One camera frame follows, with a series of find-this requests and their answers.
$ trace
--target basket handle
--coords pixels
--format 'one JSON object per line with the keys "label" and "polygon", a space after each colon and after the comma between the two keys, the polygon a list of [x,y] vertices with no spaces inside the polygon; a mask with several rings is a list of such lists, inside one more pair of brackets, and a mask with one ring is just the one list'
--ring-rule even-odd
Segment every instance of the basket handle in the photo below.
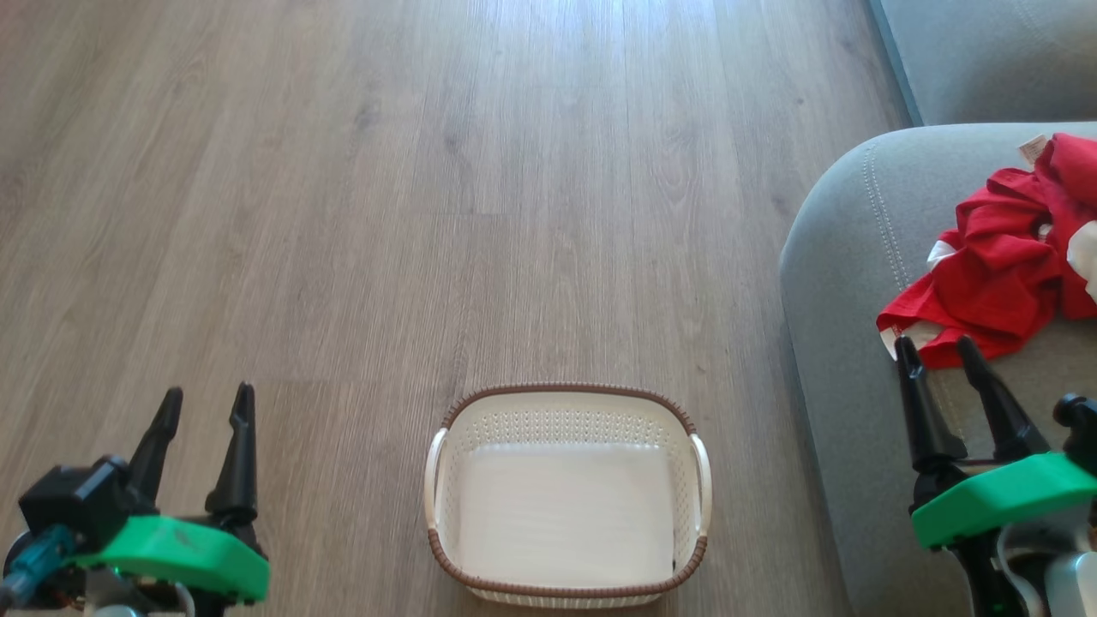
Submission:
{"label": "basket handle", "polygon": [[438,462],[442,457],[442,445],[445,442],[445,434],[450,429],[443,428],[434,434],[434,439],[430,442],[430,450],[427,451],[427,471],[422,482],[422,509],[427,518],[427,529],[438,527],[438,518],[434,515],[434,493],[438,490]]}
{"label": "basket handle", "polygon": [[709,536],[709,523],[712,520],[712,468],[709,465],[709,452],[704,449],[701,438],[695,433],[691,433],[689,438],[693,445],[698,484],[701,487],[701,526],[698,528],[698,536],[705,538]]}

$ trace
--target red garment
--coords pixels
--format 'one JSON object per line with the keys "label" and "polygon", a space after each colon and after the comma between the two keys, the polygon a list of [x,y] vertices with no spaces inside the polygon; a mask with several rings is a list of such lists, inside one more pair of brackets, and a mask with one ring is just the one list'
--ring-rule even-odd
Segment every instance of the red garment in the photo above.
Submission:
{"label": "red garment", "polygon": [[892,301],[877,327],[886,340],[919,322],[937,324],[941,333],[919,352],[927,367],[942,368],[960,366],[955,344],[965,334],[994,358],[1020,349],[1056,307],[1072,319],[1097,316],[1085,279],[1066,262],[1067,242],[1094,220],[1097,142],[1055,134],[1034,171],[1000,169],[957,206],[958,228],[940,236],[955,254]]}

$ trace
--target perforated basket wall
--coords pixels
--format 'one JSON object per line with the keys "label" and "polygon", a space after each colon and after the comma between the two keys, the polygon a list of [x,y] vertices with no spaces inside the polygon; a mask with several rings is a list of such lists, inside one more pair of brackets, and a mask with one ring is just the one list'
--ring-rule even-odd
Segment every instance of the perforated basket wall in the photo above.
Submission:
{"label": "perforated basket wall", "polygon": [[[461,465],[484,446],[522,444],[625,444],[657,446],[670,461],[674,556],[670,579],[613,588],[554,588],[488,581],[463,572],[448,557],[460,539]],[[652,602],[683,583],[708,545],[711,478],[693,423],[658,394],[589,384],[533,384],[484,390],[446,414],[428,455],[428,538],[434,557],[476,595],[544,608],[612,608]]]}

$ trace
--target floor plank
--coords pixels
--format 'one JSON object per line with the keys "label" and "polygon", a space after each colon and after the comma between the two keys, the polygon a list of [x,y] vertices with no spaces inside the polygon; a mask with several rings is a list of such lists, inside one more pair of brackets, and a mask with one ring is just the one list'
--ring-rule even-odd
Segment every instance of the floor plank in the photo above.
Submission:
{"label": "floor plank", "polygon": [[620,383],[697,419],[716,502],[630,615],[844,615],[777,260],[904,122],[858,0],[5,2],[0,494],[179,384],[193,513],[249,380],[274,584],[236,613],[532,616],[434,564],[427,442],[478,388]]}

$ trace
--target sofa cushion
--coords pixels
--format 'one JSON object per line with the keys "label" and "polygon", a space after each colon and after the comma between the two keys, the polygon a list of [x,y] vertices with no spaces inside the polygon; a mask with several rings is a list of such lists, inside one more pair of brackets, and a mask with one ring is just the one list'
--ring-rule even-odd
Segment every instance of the sofa cushion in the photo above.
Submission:
{"label": "sofa cushion", "polygon": [[916,124],[1097,117],[1097,2],[872,3]]}
{"label": "sofa cushion", "polygon": [[[812,190],[781,256],[784,311],[818,470],[852,606],[859,615],[968,614],[962,571],[923,552],[906,508],[909,468],[894,363],[880,310],[926,272],[954,206],[996,169],[1021,166],[1017,146],[1056,131],[1097,138],[1097,123],[911,128],[844,156]],[[1068,391],[1097,396],[1097,322],[1055,321],[994,362],[1056,447],[1051,410]],[[973,457],[993,447],[977,395],[959,370],[931,385]]]}

